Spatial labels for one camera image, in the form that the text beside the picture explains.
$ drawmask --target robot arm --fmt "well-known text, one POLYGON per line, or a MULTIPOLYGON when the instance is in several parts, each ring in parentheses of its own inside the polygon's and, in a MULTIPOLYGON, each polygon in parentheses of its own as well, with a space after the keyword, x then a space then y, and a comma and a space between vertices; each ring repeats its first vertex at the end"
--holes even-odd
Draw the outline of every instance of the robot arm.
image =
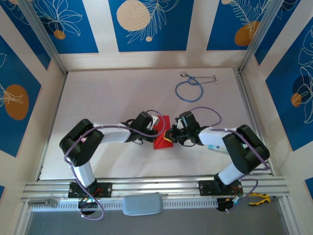
POLYGON ((214 180, 218 188, 227 187, 245 174, 249 174, 261 163, 253 151, 244 146, 245 143, 235 132, 243 136, 263 160, 269 158, 268 149, 247 125, 225 130, 200 127, 190 111, 182 113, 176 118, 176 122, 177 124, 164 135, 168 141, 184 145, 186 140, 190 140, 193 144, 216 145, 227 149, 233 163, 215 175, 214 180))
MULTIPOLYGON (((150 136, 157 134, 157 131, 153 129, 153 126, 157 125, 159 121, 157 116, 151 116, 147 112, 141 112, 136 119, 131 121, 131 124, 128 124, 128 122, 123 122, 117 126, 130 127, 150 136)), ((93 124, 88 119, 81 120, 61 140, 60 147, 64 154, 84 133, 97 126, 105 125, 93 124)), ((153 142, 155 138, 146 137, 138 134, 135 131, 123 128, 104 128, 94 130, 73 148, 73 150, 68 155, 68 159, 74 166, 74 171, 78 180, 85 188, 88 188, 90 185, 96 182, 95 176, 93 175, 91 169, 90 159, 96 151, 97 147, 100 144, 107 142, 131 142, 135 140, 146 140, 153 142)))

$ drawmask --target yellow pliers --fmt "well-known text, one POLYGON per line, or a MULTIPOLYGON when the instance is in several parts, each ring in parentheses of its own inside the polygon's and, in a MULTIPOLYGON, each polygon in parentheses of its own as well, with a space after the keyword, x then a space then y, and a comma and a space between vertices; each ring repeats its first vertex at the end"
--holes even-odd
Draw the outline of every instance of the yellow pliers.
POLYGON ((253 192, 252 194, 250 194, 249 196, 256 196, 256 197, 261 197, 263 198, 263 200, 259 201, 259 202, 250 202, 249 205, 250 206, 259 206, 265 202, 270 202, 271 200, 277 200, 279 198, 282 198, 282 196, 269 196, 267 193, 266 194, 260 194, 260 193, 256 193, 253 192))

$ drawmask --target beige circle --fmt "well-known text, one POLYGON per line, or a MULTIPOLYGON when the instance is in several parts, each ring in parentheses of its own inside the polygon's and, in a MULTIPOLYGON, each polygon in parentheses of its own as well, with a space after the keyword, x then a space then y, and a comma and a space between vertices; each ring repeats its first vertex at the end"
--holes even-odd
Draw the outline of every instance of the beige circle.
POLYGON ((15 5, 17 5, 18 4, 18 1, 17 0, 8 0, 10 3, 13 3, 13 4, 15 4, 15 5))
POLYGON ((116 12, 117 21, 127 31, 141 30, 150 22, 148 8, 138 0, 127 0, 116 12))
POLYGON ((233 0, 221 0, 222 4, 226 5, 226 4, 230 4, 233 0))
POLYGON ((151 42, 152 41, 152 37, 146 37, 146 41, 147 42, 151 42))

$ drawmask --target white table surface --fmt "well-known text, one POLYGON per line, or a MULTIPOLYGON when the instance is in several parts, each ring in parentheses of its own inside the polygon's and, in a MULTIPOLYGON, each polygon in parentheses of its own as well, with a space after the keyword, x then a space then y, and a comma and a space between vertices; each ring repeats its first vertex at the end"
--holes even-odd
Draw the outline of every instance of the white table surface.
MULTIPOLYGON (((181 96, 196 98, 197 86, 182 85, 181 96)), ((100 70, 69 72, 56 116, 40 179, 72 179, 63 161, 60 140, 83 118, 98 124, 117 124, 136 118, 141 111, 155 109, 175 117, 197 106, 217 110, 223 121, 217 127, 236 128, 250 124, 232 68, 226 69, 158 69, 100 70), (180 100, 174 88, 181 71, 193 76, 215 73, 218 84, 203 84, 203 97, 194 103, 180 100)), ((211 111, 193 111, 200 125, 218 121, 211 111)), ((191 148, 176 144, 173 148, 153 149, 153 144, 105 143, 91 159, 97 178, 144 177, 216 174, 231 162, 229 155, 208 150, 205 146, 191 148)))

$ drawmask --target red object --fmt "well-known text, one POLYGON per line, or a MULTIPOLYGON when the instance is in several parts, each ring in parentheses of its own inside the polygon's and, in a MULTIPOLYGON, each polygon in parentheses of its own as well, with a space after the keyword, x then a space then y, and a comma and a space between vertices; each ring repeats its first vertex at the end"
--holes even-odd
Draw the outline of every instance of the red object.
MULTIPOLYGON (((153 146, 155 149, 173 147, 173 143, 171 143, 171 142, 169 142, 163 138, 165 131, 171 129, 170 116, 163 116, 163 117, 165 120, 165 128, 164 128, 164 131, 162 132, 162 134, 159 135, 153 143, 153 146)), ((160 119, 160 121, 158 122, 158 124, 156 126, 154 126, 153 129, 157 130, 157 132, 159 133, 163 128, 163 120, 160 116, 158 116, 158 118, 160 119)))

